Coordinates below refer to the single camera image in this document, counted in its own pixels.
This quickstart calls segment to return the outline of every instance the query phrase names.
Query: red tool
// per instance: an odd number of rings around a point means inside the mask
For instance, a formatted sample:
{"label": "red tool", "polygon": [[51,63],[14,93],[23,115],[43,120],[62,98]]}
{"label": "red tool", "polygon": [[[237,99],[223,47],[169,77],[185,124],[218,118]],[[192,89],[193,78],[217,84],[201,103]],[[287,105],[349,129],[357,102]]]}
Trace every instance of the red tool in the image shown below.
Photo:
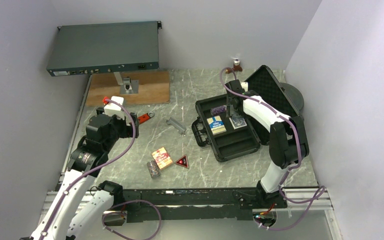
{"label": "red tool", "polygon": [[155,113],[150,111],[149,113],[145,113],[142,116],[139,116],[137,119],[139,120],[139,124],[143,124],[144,122],[148,121],[149,119],[153,118],[155,116]]}

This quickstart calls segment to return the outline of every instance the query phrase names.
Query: red cap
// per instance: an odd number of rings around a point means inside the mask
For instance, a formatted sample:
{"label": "red cap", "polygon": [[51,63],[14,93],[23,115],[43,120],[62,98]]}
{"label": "red cap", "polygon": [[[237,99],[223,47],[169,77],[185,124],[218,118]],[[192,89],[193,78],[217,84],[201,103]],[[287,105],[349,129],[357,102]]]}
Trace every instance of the red cap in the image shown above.
{"label": "red cap", "polygon": [[103,100],[102,100],[102,102],[103,102],[104,104],[107,104],[107,103],[108,103],[108,101],[107,101],[108,99],[109,99],[108,97],[104,97]]}

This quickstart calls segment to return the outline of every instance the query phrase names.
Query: white sticker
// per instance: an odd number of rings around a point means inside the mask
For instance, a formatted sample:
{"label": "white sticker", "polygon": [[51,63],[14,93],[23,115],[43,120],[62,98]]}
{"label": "white sticker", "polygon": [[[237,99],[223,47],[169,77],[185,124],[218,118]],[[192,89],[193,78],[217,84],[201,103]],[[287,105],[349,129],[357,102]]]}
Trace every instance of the white sticker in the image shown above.
{"label": "white sticker", "polygon": [[54,71],[53,74],[55,76],[66,76],[66,75],[68,75],[68,72],[67,71]]}

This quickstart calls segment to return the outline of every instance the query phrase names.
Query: red and yellow box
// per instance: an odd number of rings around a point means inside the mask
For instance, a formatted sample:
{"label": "red and yellow box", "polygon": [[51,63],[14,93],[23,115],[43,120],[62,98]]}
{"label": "red and yellow box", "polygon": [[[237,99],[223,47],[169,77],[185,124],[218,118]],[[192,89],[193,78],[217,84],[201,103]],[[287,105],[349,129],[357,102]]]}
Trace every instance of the red and yellow box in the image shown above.
{"label": "red and yellow box", "polygon": [[159,169],[163,170],[173,164],[172,158],[167,153],[164,147],[154,151],[152,157]]}

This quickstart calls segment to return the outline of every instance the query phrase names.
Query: brown object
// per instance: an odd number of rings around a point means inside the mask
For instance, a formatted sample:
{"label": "brown object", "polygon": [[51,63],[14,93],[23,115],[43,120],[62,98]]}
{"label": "brown object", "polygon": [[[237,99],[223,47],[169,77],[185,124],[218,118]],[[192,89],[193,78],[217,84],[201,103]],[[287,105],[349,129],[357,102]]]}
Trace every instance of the brown object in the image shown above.
{"label": "brown object", "polygon": [[170,78],[168,71],[130,71],[122,72],[123,78],[139,80],[137,94],[120,94],[114,73],[93,74],[86,106],[102,106],[104,97],[123,97],[127,104],[162,104],[170,102]]}
{"label": "brown object", "polygon": [[[233,67],[232,67],[233,71],[237,72],[242,72],[242,67],[241,67],[241,61],[239,59],[235,59],[233,61]],[[230,74],[232,71],[230,69],[226,69],[226,73],[227,74]]]}

